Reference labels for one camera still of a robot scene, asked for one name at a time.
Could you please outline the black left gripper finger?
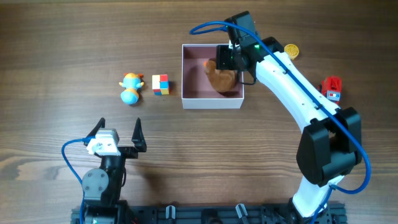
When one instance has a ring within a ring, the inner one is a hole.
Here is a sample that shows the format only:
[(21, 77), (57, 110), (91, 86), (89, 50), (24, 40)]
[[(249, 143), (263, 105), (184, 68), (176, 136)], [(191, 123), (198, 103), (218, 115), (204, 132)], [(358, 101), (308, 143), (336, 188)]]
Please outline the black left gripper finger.
[(100, 128), (104, 128), (105, 127), (105, 122), (106, 120), (104, 118), (101, 118), (96, 126), (89, 132), (89, 134), (86, 136), (85, 140), (83, 141), (84, 145), (88, 145), (89, 142), (95, 138), (96, 133), (99, 131)]
[(140, 118), (136, 119), (136, 123), (135, 123), (131, 141), (133, 142), (134, 147), (136, 148), (137, 152), (146, 152), (147, 151), (147, 144), (144, 139), (144, 134), (142, 132), (142, 125), (141, 125)]

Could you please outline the brown plush toy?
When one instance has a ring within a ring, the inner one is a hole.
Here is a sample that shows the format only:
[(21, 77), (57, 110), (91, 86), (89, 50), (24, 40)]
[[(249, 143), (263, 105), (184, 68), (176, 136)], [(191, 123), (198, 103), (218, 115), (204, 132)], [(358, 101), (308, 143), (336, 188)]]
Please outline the brown plush toy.
[(234, 70), (218, 70), (214, 60), (204, 62), (204, 71), (211, 86), (219, 93), (232, 90), (237, 83), (237, 75)]

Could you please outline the yellow round toy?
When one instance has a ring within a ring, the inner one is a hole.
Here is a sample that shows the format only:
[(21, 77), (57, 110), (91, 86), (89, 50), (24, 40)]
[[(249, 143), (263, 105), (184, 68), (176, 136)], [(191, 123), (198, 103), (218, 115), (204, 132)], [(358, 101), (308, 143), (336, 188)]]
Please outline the yellow round toy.
[(287, 44), (284, 47), (284, 52), (287, 53), (291, 60), (294, 60), (299, 56), (299, 48), (295, 44)]

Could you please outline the red toy truck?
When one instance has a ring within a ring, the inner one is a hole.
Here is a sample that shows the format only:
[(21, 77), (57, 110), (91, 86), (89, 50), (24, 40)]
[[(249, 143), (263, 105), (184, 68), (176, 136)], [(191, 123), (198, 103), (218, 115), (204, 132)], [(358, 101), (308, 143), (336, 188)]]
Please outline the red toy truck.
[(342, 80), (337, 76), (326, 77), (318, 86), (318, 91), (328, 100), (336, 103), (340, 102), (342, 90)]

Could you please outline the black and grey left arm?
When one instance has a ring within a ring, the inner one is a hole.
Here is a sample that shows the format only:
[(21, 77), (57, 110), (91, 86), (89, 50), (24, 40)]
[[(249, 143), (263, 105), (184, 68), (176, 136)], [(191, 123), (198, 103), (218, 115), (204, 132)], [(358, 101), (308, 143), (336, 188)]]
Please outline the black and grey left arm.
[(118, 132), (105, 128), (104, 118), (87, 135), (84, 145), (89, 154), (101, 159), (101, 164), (82, 178), (83, 201), (78, 223), (138, 222), (128, 203), (120, 199), (120, 194), (126, 183), (126, 160), (136, 159), (140, 152), (147, 150), (139, 118), (136, 119), (131, 141), (133, 146), (119, 146)]

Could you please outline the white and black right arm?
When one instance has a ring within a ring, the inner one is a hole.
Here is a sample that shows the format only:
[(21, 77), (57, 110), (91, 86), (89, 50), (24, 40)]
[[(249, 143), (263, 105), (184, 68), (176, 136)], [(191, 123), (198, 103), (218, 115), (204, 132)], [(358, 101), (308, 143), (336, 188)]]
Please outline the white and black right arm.
[(369, 183), (369, 158), (361, 145), (361, 118), (354, 108), (341, 109), (293, 65), (288, 51), (273, 37), (262, 39), (249, 12), (219, 22), (229, 46), (218, 47), (216, 66), (249, 72), (281, 101), (302, 133), (296, 160), (303, 175), (290, 200), (287, 221), (315, 223), (325, 214), (331, 193), (357, 194)]

